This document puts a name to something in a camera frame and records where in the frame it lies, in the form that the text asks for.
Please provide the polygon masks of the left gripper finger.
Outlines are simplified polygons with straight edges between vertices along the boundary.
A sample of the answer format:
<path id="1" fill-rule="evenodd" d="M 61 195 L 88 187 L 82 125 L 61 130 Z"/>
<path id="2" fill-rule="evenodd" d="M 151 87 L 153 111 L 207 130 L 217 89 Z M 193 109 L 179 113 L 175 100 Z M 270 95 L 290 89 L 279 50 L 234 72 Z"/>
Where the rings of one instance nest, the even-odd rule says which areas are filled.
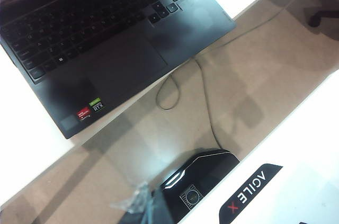
<path id="1" fill-rule="evenodd" d="M 170 195 L 178 195 L 177 184 L 161 184 L 153 190 L 147 182 L 140 183 L 132 195 L 110 203 L 110 207 L 123 211 L 118 223 L 174 223 Z"/>

